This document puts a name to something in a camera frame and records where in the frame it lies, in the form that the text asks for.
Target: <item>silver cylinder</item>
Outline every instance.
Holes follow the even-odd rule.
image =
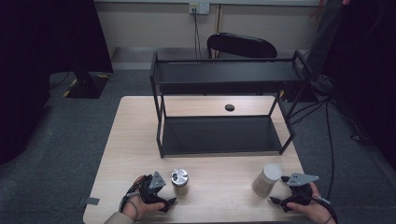
[[[172,185],[176,195],[187,194],[189,191],[189,174],[181,168],[177,168],[171,175]]]

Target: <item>chair backrest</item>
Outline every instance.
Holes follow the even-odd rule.
[[[209,58],[212,58],[212,49],[233,55],[248,58],[276,58],[276,48],[263,39],[246,35],[217,33],[210,36],[207,41]]]

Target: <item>black curtain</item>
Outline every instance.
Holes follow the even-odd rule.
[[[112,73],[93,0],[3,0],[0,6],[0,163],[21,151],[49,96],[49,76]]]
[[[352,0],[323,73],[396,169],[396,2]]]

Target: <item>human hand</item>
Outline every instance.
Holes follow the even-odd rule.
[[[312,197],[320,198],[320,194],[317,186],[314,183],[309,183],[309,186],[312,189]],[[305,213],[309,219],[318,224],[335,224],[335,220],[332,219],[332,215],[330,212],[314,201],[311,201],[309,205],[302,205],[299,203],[287,203],[287,207]]]
[[[141,180],[143,176],[139,176],[135,183]],[[165,207],[164,203],[144,203],[142,198],[136,194],[132,196],[125,204],[122,213],[131,218],[133,221],[140,220],[147,212],[160,210]]]

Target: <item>black shelf frame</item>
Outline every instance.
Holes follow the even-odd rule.
[[[275,151],[280,155],[295,136],[289,117],[308,85],[312,70],[295,51],[288,59],[162,61],[154,53],[150,82],[158,117],[160,156]],[[285,85],[300,84],[289,111],[280,99]],[[265,94],[274,96],[268,112],[239,116],[168,116],[166,95]],[[281,144],[271,116],[279,106],[290,137]]]

